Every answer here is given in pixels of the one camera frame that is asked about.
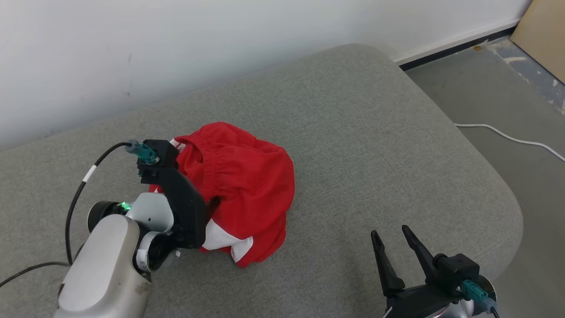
gray floor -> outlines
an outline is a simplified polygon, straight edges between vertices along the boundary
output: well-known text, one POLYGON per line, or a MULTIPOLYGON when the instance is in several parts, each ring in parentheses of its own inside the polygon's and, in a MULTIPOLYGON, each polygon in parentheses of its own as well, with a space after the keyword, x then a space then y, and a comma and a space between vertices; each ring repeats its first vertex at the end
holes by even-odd
MULTIPOLYGON (((453 122, 486 123, 565 156, 563 84, 507 38, 477 49, 407 74, 453 122)), ((461 130, 513 190, 524 215, 518 254, 494 281, 501 318, 565 316, 565 162, 487 128, 461 130)))

red cloth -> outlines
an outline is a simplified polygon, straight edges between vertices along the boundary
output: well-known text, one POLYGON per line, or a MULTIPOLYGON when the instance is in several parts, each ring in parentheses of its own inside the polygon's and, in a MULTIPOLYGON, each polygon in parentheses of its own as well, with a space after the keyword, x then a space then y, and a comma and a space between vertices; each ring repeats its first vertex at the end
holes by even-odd
MULTIPOLYGON (((221 200, 201 250, 231 252, 242 268, 273 254, 285 239, 286 211, 294 198, 293 163, 286 151, 223 122, 171 143, 181 151, 179 171, 206 203, 221 200)), ((162 192, 158 186, 149 190, 162 192)))

gray sofa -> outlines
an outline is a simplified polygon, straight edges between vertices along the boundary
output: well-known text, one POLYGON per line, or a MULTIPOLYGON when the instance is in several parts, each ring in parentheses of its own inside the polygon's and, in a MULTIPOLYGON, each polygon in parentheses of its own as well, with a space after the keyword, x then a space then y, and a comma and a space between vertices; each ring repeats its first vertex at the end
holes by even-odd
MULTIPOLYGON (((66 259, 69 203, 109 146, 170 139, 214 121, 291 156, 286 241, 245 269, 221 252, 183 250, 154 275, 145 317, 378 317, 385 299, 371 230, 407 286, 424 276, 403 224, 431 253, 462 252, 491 279, 520 244, 520 209, 491 165, 386 56, 346 45, 0 153, 0 280, 66 259)), ((146 189, 132 155, 110 155, 75 210, 73 252, 88 237, 93 203, 133 200, 146 189)), ((66 271, 38 269, 0 288, 0 317, 50 317, 66 271)))

teal connector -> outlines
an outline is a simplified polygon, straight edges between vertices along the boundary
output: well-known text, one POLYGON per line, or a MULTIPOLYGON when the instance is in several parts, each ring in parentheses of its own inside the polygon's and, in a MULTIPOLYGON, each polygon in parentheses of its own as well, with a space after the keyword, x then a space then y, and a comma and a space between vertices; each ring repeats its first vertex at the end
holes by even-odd
POLYGON ((132 145, 130 147, 125 147, 125 151, 135 154, 139 159, 141 159, 141 161, 148 165, 152 165, 159 161, 159 157, 157 157, 155 151, 147 147, 146 144, 133 139, 128 142, 132 145))
POLYGON ((496 309, 496 302, 489 298, 481 287, 470 280, 463 281, 461 284, 461 293, 465 297, 472 299, 475 304, 479 305, 486 313, 491 313, 492 308, 496 309))
POLYGON ((463 281, 461 293, 467 298, 471 298, 475 303, 482 303, 483 300, 489 298, 489 294, 486 291, 470 280, 463 281))

white cable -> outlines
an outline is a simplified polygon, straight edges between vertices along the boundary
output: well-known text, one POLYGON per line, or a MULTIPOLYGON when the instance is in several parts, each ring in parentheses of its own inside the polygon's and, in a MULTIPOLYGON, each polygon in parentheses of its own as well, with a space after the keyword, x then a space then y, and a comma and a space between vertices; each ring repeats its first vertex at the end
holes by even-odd
POLYGON ((508 135, 506 135, 505 133, 503 133, 502 131, 494 128, 493 126, 489 126, 487 124, 455 124, 457 127, 486 127, 489 129, 492 129, 494 132, 496 132, 497 134, 503 136, 504 138, 508 138, 512 141, 515 141, 517 143, 520 144, 526 144, 526 145, 535 145, 535 146, 541 146, 544 147, 545 149, 549 150, 552 154, 556 155, 559 159, 563 160, 565 162, 565 158, 563 158, 563 156, 561 156, 559 153, 555 152, 555 150, 549 148, 548 146, 544 145, 544 144, 540 144, 540 143, 534 143, 532 141, 525 141, 525 140, 520 140, 520 139, 516 139, 516 138, 512 138, 508 135))

